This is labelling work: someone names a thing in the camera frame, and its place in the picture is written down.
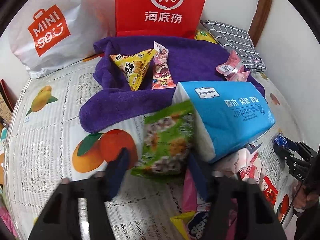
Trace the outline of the person's right hand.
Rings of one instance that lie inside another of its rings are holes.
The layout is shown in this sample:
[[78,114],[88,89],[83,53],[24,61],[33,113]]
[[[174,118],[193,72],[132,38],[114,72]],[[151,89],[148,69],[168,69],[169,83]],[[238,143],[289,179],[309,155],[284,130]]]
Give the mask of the person's right hand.
[[298,183],[295,189],[295,198],[293,206],[296,210],[305,210],[319,202],[319,195],[315,192],[305,193],[305,186],[301,182]]

